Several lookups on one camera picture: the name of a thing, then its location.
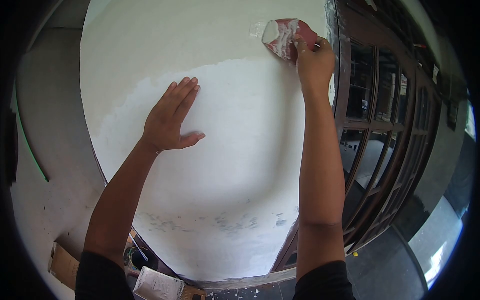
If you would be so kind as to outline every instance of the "black shirt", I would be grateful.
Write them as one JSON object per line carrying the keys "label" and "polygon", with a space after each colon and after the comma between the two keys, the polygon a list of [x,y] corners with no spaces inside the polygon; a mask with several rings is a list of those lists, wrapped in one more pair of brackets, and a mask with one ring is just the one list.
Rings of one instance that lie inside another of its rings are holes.
{"label": "black shirt", "polygon": [[[75,283],[75,299],[133,299],[125,272],[113,261],[83,252]],[[343,261],[322,265],[305,274],[295,286],[294,300],[354,300]]]}

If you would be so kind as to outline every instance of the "dark floor tile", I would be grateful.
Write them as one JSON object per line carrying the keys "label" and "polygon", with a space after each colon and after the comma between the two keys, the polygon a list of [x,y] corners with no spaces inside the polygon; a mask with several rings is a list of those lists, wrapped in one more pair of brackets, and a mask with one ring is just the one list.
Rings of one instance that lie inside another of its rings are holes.
{"label": "dark floor tile", "polygon": [[[357,257],[348,257],[347,266],[362,299],[416,300],[423,296],[420,275],[393,230],[384,232],[358,254]],[[370,261],[369,268],[358,260],[363,256]]]}
{"label": "dark floor tile", "polygon": [[347,268],[347,277],[348,277],[348,281],[352,284],[353,296],[355,297],[355,299],[360,300],[360,295],[357,290],[357,287],[355,286],[355,281],[353,280],[352,275],[350,274],[350,271],[348,270],[348,268]]}
{"label": "dark floor tile", "polygon": [[253,288],[239,288],[239,300],[281,300],[282,294],[277,283]]}
{"label": "dark floor tile", "polygon": [[285,280],[279,283],[280,291],[282,292],[283,300],[292,300],[295,295],[296,278]]}
{"label": "dark floor tile", "polygon": [[364,249],[367,250],[369,255],[376,261],[388,259],[388,256],[392,253],[403,249],[402,240],[398,237],[395,230],[390,227],[376,239],[367,244]]}
{"label": "dark floor tile", "polygon": [[206,300],[238,300],[238,291],[237,289],[206,289],[207,293]]}
{"label": "dark floor tile", "polygon": [[345,258],[352,281],[356,284],[362,277],[375,270],[375,260],[365,248],[357,251],[358,256],[350,254]]}

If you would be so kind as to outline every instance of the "wooden window frame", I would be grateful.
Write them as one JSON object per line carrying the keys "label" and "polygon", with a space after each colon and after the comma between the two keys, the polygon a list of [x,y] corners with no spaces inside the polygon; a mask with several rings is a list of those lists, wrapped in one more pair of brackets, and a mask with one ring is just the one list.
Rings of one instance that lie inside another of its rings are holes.
{"label": "wooden window frame", "polygon": [[[438,118],[432,118],[432,116],[436,116],[436,110],[434,109],[435,105],[430,105],[429,103],[431,103],[431,101],[428,101],[427,111],[429,114],[426,116],[426,123],[429,124],[428,128],[416,129],[413,127],[416,119],[415,104],[417,99],[418,74],[419,72],[422,72],[422,76],[425,76],[425,74],[423,70],[418,67],[416,60],[414,59],[415,56],[410,49],[407,49],[400,39],[390,31],[390,29],[386,28],[386,26],[379,26],[379,22],[373,22],[372,16],[365,13],[365,11],[346,5],[344,2],[338,0],[331,1],[334,1],[336,5],[337,23],[333,30],[335,33],[338,32],[337,36],[332,37],[338,41],[332,43],[332,45],[334,52],[337,53],[339,57],[335,68],[336,97],[334,105],[332,106],[335,115],[338,141],[340,142],[341,140],[343,130],[364,130],[357,155],[345,184],[345,196],[348,195],[348,192],[354,183],[356,173],[365,154],[366,145],[371,131],[387,132],[388,141],[391,141],[393,132],[401,133],[399,140],[396,141],[395,148],[378,185],[373,187],[372,185],[379,174],[390,143],[388,142],[384,144],[377,165],[372,173],[372,177],[365,188],[364,195],[360,199],[355,212],[348,218],[347,224],[344,224],[344,244],[353,244],[348,250],[348,253],[351,253],[388,228],[396,213],[399,211],[403,200],[412,191],[412,188],[416,186],[416,183],[418,183],[418,179],[424,169],[426,158],[429,157],[431,152],[435,136],[435,134],[432,134],[432,129],[434,127],[436,131],[438,120],[436,123],[435,120]],[[346,117],[350,85],[350,43],[352,40],[360,45],[372,46],[374,51],[372,92],[370,95],[369,112],[366,120]],[[390,122],[374,120],[379,85],[379,48],[390,50],[398,63],[393,100],[395,108],[392,112]],[[396,119],[399,114],[399,94],[402,73],[408,79],[408,86],[405,119],[403,120],[403,124],[400,124],[396,123]],[[431,80],[430,82],[425,81],[425,83],[430,83],[429,95],[431,98],[434,96],[435,89],[431,84]],[[410,164],[413,164],[414,169],[410,174],[406,174],[407,178],[405,178],[405,182],[399,182],[399,175],[402,174],[402,171],[405,168],[409,167],[406,164],[406,161],[408,160],[408,157],[406,156],[412,147],[412,138],[414,135],[418,134],[424,135],[425,139],[429,141],[428,147],[423,146],[421,148],[421,155],[419,155],[416,160],[410,159],[408,161]],[[396,193],[396,197],[390,200],[394,192]],[[362,206],[365,205],[369,197],[373,197],[372,202],[366,208],[366,211],[359,216],[359,211],[362,209]],[[292,227],[271,272],[296,266],[296,264],[285,265],[285,263],[297,250],[297,238],[298,221]]]}

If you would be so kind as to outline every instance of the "white wall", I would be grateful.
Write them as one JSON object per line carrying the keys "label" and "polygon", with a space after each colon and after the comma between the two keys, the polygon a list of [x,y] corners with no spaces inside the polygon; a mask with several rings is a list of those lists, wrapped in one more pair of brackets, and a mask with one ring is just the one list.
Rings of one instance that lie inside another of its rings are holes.
{"label": "white wall", "polygon": [[96,3],[84,26],[80,83],[108,180],[171,81],[196,76],[202,87],[182,132],[206,138],[160,154],[134,227],[187,278],[268,273],[298,215],[304,107],[295,66],[261,34],[271,19],[300,18],[327,36],[325,1]]}

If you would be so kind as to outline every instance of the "finger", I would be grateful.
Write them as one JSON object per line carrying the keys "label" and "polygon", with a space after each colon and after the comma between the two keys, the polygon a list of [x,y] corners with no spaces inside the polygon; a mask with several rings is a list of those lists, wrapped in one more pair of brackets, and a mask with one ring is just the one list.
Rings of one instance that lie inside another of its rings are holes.
{"label": "finger", "polygon": [[176,95],[176,105],[178,106],[180,102],[182,102],[185,97],[188,95],[188,93],[197,85],[198,79],[196,77],[193,77],[192,80],[190,80]]}
{"label": "finger", "polygon": [[317,36],[317,39],[315,41],[315,44],[318,45],[320,50],[332,50],[332,46],[330,43],[327,41],[326,38]]}
{"label": "finger", "polygon": [[178,94],[184,86],[186,86],[190,82],[190,77],[184,77],[177,87],[170,93],[172,96]]}
{"label": "finger", "polygon": [[298,56],[302,56],[305,53],[311,52],[308,49],[307,42],[303,39],[303,37],[299,34],[295,34],[295,42],[294,42],[295,47],[297,47],[297,52]]}
{"label": "finger", "polygon": [[173,89],[175,89],[175,87],[177,86],[177,83],[174,81],[172,83],[170,83],[170,85],[168,86],[167,90],[163,93],[163,96],[160,98],[160,100],[162,98],[165,98],[167,97],[168,95],[170,95],[170,93],[173,91]]}
{"label": "finger", "polygon": [[193,102],[195,101],[195,97],[197,97],[197,93],[199,89],[200,89],[199,85],[194,86],[193,89],[184,98],[184,100],[179,103],[177,110],[173,114],[173,117],[177,121],[183,122],[190,108],[192,107]]}
{"label": "finger", "polygon": [[199,132],[199,133],[194,133],[190,134],[188,136],[183,136],[180,139],[180,144],[179,144],[179,149],[183,149],[186,147],[190,147],[198,143],[199,140],[203,139],[205,137],[205,133]]}

